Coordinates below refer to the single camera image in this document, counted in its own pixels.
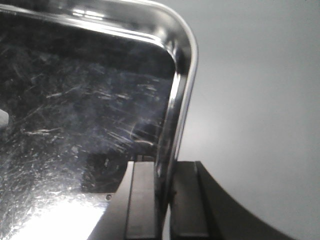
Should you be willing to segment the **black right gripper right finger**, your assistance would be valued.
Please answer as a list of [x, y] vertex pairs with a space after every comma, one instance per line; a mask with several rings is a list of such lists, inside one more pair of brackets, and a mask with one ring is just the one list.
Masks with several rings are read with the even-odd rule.
[[172, 240], [288, 240], [234, 200], [200, 161], [175, 166], [170, 199]]

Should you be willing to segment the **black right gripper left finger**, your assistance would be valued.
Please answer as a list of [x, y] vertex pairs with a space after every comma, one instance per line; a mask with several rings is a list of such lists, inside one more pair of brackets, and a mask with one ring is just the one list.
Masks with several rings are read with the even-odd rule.
[[159, 240], [154, 163], [127, 163], [123, 179], [89, 240]]

